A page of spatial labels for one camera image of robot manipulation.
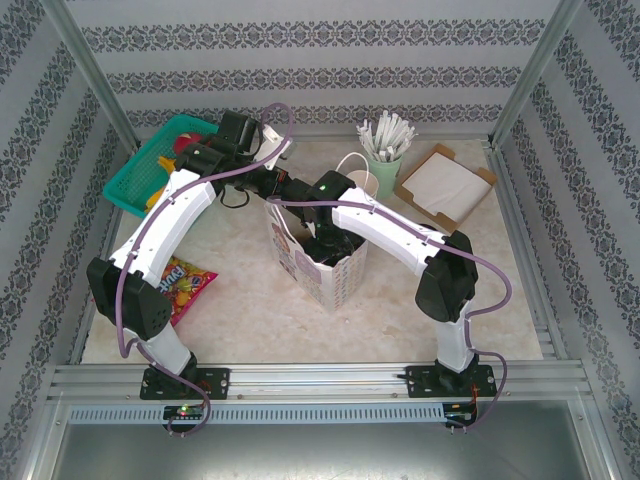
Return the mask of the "white printed paper bag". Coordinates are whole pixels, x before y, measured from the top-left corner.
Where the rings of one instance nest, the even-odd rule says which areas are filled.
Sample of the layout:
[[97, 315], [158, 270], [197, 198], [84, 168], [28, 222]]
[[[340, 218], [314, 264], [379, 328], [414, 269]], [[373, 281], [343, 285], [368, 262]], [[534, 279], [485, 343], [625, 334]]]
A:
[[361, 285], [368, 242], [353, 232], [306, 223], [298, 207], [265, 205], [274, 259], [326, 311]]

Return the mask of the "red toy fruit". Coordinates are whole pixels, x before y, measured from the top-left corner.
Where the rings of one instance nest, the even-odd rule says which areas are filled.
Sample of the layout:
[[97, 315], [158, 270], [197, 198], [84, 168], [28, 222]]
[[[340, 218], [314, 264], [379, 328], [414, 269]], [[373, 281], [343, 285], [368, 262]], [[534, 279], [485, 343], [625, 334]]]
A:
[[197, 132], [185, 132], [178, 135], [173, 143], [173, 151], [179, 155], [187, 146], [199, 143], [202, 135]]

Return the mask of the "mint green straw holder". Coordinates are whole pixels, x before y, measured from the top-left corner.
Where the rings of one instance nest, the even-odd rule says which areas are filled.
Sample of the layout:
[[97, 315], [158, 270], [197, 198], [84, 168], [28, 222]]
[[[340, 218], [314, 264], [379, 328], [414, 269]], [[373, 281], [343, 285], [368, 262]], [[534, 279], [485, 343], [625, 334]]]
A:
[[393, 194], [403, 157], [399, 156], [390, 162], [381, 162], [366, 156], [366, 160], [369, 178], [373, 185], [377, 187], [375, 197], [378, 200], [388, 198]]

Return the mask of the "teal plastic basket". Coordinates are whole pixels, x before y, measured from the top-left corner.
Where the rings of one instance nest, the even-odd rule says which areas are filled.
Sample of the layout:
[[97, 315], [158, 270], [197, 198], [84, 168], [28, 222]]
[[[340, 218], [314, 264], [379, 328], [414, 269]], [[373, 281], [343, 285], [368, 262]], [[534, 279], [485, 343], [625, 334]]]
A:
[[170, 174], [158, 163], [174, 158], [173, 145], [180, 134], [216, 133], [218, 126], [184, 114], [173, 116], [114, 175], [103, 189], [104, 197], [139, 218], [146, 215], [147, 201], [169, 181]]

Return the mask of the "white paper napkins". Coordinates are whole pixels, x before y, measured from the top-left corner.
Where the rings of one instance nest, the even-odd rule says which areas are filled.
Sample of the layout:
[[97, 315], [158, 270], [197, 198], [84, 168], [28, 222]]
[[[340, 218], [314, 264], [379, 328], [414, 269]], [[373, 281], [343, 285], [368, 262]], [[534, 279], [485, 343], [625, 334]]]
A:
[[445, 155], [434, 153], [402, 187], [418, 207], [460, 224], [490, 191], [491, 184]]

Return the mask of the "colourful fruit candy bag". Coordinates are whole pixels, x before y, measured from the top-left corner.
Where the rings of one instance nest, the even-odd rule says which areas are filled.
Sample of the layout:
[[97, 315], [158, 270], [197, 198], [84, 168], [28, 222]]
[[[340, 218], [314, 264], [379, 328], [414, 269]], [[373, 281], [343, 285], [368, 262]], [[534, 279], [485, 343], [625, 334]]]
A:
[[157, 289], [171, 304], [170, 323], [176, 326], [204, 289], [218, 274], [172, 256], [166, 264]]

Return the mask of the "brown cardboard napkin box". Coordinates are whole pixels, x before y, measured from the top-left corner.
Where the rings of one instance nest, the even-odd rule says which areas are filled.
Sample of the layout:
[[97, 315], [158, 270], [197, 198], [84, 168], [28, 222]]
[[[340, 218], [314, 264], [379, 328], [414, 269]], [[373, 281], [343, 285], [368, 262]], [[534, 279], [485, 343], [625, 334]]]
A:
[[405, 203], [407, 203], [408, 205], [410, 205], [412, 208], [414, 208], [415, 210], [417, 210], [418, 212], [420, 212], [421, 214], [425, 215], [429, 220], [431, 220], [435, 225], [437, 225], [438, 227], [440, 227], [443, 231], [447, 232], [447, 233], [453, 233], [454, 231], [458, 230], [459, 227], [463, 224], [463, 222], [470, 216], [470, 214], [476, 209], [476, 207], [487, 197], [487, 195], [491, 192], [491, 190], [493, 189], [493, 187], [495, 186], [496, 182], [497, 182], [497, 178], [496, 175], [494, 173], [492, 173], [491, 171], [487, 170], [484, 167], [478, 167], [476, 169], [470, 169], [464, 165], [464, 167], [466, 167], [467, 169], [471, 170], [472, 172], [476, 173], [478, 176], [480, 176], [481, 178], [483, 178], [484, 180], [486, 180], [487, 182], [489, 182], [491, 184], [491, 189], [490, 191], [483, 197], [483, 199], [475, 206], [475, 208], [471, 211], [471, 213], [460, 223], [457, 224], [455, 222], [453, 222], [452, 220], [448, 219], [445, 215], [443, 214], [438, 214], [437, 216], [433, 216], [431, 214], [429, 214], [428, 212], [426, 212], [424, 209], [418, 207], [413, 201], [412, 201], [412, 195], [405, 190], [402, 187], [402, 183], [412, 174], [415, 172], [415, 170], [423, 163], [425, 162], [431, 155], [433, 155], [434, 153], [441, 153], [443, 155], [445, 155], [447, 158], [456, 161], [457, 163], [459, 163], [456, 160], [456, 154], [453, 150], [451, 150], [450, 148], [448, 148], [447, 146], [437, 143], [427, 154], [426, 156], [419, 160], [413, 167], [411, 167], [404, 175], [402, 175], [396, 182], [396, 186], [394, 189], [394, 193], [395, 195], [400, 198], [401, 200], [403, 200]]

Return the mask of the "aluminium frame post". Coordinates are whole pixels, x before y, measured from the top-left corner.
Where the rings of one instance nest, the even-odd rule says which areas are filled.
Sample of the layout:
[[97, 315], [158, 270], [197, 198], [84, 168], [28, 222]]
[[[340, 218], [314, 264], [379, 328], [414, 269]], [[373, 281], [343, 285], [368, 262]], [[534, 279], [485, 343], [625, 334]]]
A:
[[505, 141], [518, 115], [524, 108], [529, 95], [550, 62], [554, 50], [564, 37], [582, 4], [583, 0], [559, 0], [553, 15], [541, 34], [539, 42], [516, 82], [513, 92], [504, 105], [494, 129], [489, 135], [489, 143], [492, 148], [500, 146]]
[[141, 145], [135, 130], [102, 71], [81, 28], [65, 0], [39, 0], [46, 15], [71, 53], [89, 87], [104, 109], [126, 149], [133, 153]]

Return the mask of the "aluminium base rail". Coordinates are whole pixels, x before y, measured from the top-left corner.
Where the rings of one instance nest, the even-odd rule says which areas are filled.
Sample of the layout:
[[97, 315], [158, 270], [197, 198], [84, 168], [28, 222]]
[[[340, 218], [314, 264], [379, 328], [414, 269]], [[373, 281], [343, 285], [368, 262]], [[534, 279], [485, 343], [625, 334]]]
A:
[[[134, 403], [142, 364], [86, 364], [54, 370], [45, 399], [69, 404]], [[228, 401], [346, 403], [408, 398], [400, 363], [236, 364], [228, 367]], [[581, 362], [515, 361], [508, 366], [503, 400], [571, 400], [593, 395]]]

